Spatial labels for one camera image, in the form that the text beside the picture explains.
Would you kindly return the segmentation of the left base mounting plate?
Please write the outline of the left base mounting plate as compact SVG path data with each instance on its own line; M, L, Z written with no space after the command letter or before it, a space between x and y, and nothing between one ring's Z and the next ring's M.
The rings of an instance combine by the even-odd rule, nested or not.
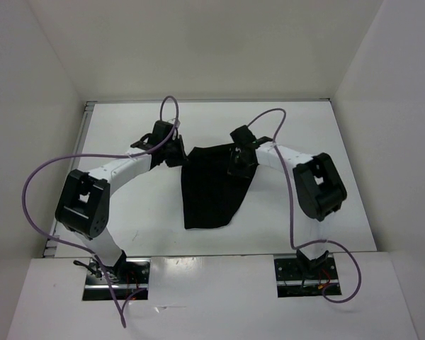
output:
M124 301L128 297L131 300L147 300L150 258L129 258L127 262L129 269L126 273L120 274L120 276L109 273L109 279L117 300ZM83 301L112 300L103 271L95 259L90 259L88 264L75 260L74 264L86 269Z

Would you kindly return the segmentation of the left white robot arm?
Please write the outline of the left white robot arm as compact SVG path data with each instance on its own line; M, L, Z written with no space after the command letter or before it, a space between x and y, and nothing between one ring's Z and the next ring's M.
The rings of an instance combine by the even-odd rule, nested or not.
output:
M101 273L111 283L121 282L133 271L127 255L107 229L112 195L135 177L166 163L169 167L187 162L182 136L176 133L164 145L139 157L131 154L146 152L149 142L137 141L122 159L108 162L90 171L75 169L64 183L55 218L73 232L86 247L99 257Z

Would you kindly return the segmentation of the base mounting plate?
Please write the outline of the base mounting plate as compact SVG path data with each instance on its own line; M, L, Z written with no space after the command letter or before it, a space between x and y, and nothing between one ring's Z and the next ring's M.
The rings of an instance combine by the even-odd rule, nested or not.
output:
M129 269L126 273L120 274L120 276L109 273L109 279L117 300L124 301L128 297L131 300L147 300L150 258L129 258L127 262ZM83 301L112 300L103 271L95 259L90 259L88 264L75 260L74 264L86 269Z
M340 296L339 275L334 257L329 255L325 264L311 273L303 273L294 255L277 256L273 259L276 288L279 298L301 298L321 296L326 288L326 296Z

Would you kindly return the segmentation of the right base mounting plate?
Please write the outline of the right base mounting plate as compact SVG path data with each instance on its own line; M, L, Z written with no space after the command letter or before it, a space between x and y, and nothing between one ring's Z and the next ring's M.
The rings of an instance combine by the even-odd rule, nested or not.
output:
M303 273L294 255L277 256L273 259L276 288L279 298L301 298L321 296L326 288L326 296L340 296L339 275L334 257L329 255L325 264L311 273Z

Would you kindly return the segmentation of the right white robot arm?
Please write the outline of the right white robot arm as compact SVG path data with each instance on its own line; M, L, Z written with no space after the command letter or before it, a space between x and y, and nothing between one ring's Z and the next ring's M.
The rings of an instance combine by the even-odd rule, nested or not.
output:
M303 250L313 244L325 244L325 239L313 239L295 245L295 206L297 198L301 211L310 219L323 222L340 210L347 191L332 158L327 153L310 155L279 145L269 137L233 137L234 146L228 173L248 177L255 166L267 166L285 175L288 187L289 240L296 251L296 269L303 278L313 278L321 270L329 254L306 254Z

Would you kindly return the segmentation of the black skirt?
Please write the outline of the black skirt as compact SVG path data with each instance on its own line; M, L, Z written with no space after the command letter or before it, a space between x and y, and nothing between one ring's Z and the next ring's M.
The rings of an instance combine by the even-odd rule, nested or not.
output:
M185 230L227 226L243 203L256 173L249 178L228 173L233 144L194 147L181 167Z

